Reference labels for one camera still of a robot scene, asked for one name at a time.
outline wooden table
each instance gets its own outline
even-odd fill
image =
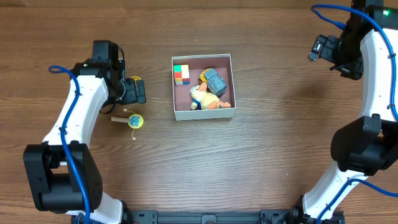
[[[348,14],[326,12],[345,21]],[[145,80],[145,117],[134,135],[99,115],[91,153],[104,190],[131,209],[257,211],[289,208],[331,162],[335,131],[357,118],[362,81],[307,59],[318,34],[340,31],[308,9],[0,8],[0,223],[68,223],[38,212],[22,153],[58,118],[66,75],[91,56],[93,40],[126,53]],[[238,109],[232,120],[176,122],[171,56],[232,57]],[[125,116],[118,106],[113,115]],[[396,191],[398,166],[369,181]],[[359,186],[343,201],[347,223],[394,223],[398,201]]]

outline green square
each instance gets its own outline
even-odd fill
[[[174,72],[182,72],[181,65],[174,65]]]

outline wooden handle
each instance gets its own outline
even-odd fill
[[[120,117],[117,117],[117,116],[112,116],[111,117],[111,121],[128,123],[129,122],[129,118],[120,118]]]

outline stuffed animal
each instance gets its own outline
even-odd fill
[[[190,92],[193,98],[191,104],[191,110],[202,109],[202,110],[212,110],[219,108],[230,108],[231,104],[228,102],[221,102],[220,99],[206,91],[207,84],[202,83],[200,86],[194,86],[191,88]]]

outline red square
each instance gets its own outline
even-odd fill
[[[182,72],[174,72],[174,78],[182,78]]]

